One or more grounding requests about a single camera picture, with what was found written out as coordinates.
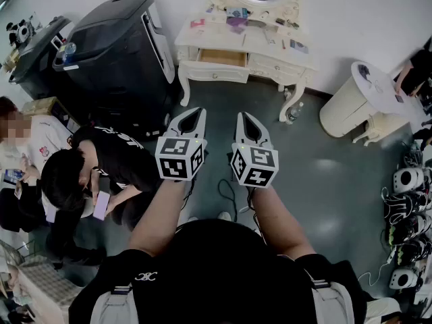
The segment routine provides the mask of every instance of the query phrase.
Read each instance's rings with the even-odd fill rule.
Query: text print on shirt
[[[143,149],[144,147],[140,144],[140,143],[138,143],[136,140],[134,140],[132,137],[129,137],[127,134],[124,134],[124,133],[119,133],[119,132],[116,132],[116,131],[114,131],[114,129],[111,127],[111,128],[104,128],[104,127],[94,127],[94,128],[97,128],[98,130],[102,130],[102,131],[104,131],[105,133],[108,133],[108,134],[115,134],[116,136],[118,136],[118,137],[120,137],[121,139],[123,139],[123,140],[125,140],[127,143],[128,143],[128,145],[130,145],[130,146],[137,146],[138,148],[140,148],[140,149]],[[100,174],[102,174],[103,176],[109,176],[109,174],[106,172],[106,171],[104,171],[103,169],[99,169],[99,168],[97,168],[96,169]],[[121,183],[119,183],[119,182],[117,182],[116,183],[122,190],[124,190],[128,185],[126,185],[126,184],[121,184]]]
[[[157,275],[157,272],[154,273],[140,273],[138,277],[135,277],[136,281],[155,281],[155,277],[151,278],[153,275]]]

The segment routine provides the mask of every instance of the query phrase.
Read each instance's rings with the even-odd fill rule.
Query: white wall
[[[319,48],[313,88],[334,94],[354,59],[396,74],[432,34],[432,0],[307,0],[305,20]]]
[[[78,22],[106,0],[29,0],[43,24],[63,14]],[[174,55],[173,42],[191,11],[206,0],[155,0]],[[321,71],[312,87],[334,93],[354,59],[394,71],[432,34],[432,0],[305,0],[301,12],[318,49]]]
[[[12,0],[0,11],[0,61],[11,53],[9,35],[6,31],[8,23],[18,24],[21,20],[27,20],[32,15],[32,9],[28,0]]]

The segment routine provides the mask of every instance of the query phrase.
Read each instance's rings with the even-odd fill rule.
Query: water bottle
[[[286,123],[288,125],[292,125],[293,122],[296,121],[300,112],[302,111],[303,102],[300,102],[298,105],[291,107],[290,111],[286,115]]]
[[[70,42],[65,46],[65,50],[63,52],[63,63],[65,65],[71,61],[72,55],[75,53],[75,51],[76,51],[75,43]]]

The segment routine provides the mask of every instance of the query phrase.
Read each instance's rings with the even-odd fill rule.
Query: shoulder strap
[[[132,286],[118,286],[99,296],[90,324],[138,324]]]
[[[310,279],[317,324],[354,324],[351,296],[346,288],[340,283]]]

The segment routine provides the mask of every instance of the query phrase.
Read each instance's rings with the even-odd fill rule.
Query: smartphone
[[[93,217],[96,217],[101,221],[105,219],[105,211],[107,210],[108,207],[109,197],[110,197],[109,193],[99,191],[99,194],[97,196],[96,206],[94,207],[94,211],[93,211]]]

